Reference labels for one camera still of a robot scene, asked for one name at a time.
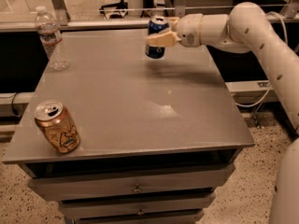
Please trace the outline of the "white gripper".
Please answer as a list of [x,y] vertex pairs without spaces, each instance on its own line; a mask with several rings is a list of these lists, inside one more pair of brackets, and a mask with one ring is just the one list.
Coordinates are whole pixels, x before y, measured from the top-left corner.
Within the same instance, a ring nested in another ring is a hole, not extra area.
[[146,43],[151,47],[170,48],[178,42],[186,48],[197,48],[200,43],[200,26],[203,15],[188,14],[183,18],[167,17],[166,20],[170,29],[177,32],[166,31],[164,33],[152,34],[146,38]]

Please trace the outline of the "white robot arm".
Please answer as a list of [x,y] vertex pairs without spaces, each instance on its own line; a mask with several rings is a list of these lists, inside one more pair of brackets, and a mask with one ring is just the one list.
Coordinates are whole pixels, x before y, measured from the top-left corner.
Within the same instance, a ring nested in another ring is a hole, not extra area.
[[[233,53],[253,52],[292,127],[299,133],[299,57],[274,31],[263,10],[245,2],[230,14],[155,16],[149,21],[146,54],[180,44],[209,45]],[[299,137],[286,149],[278,168],[269,224],[299,223]]]

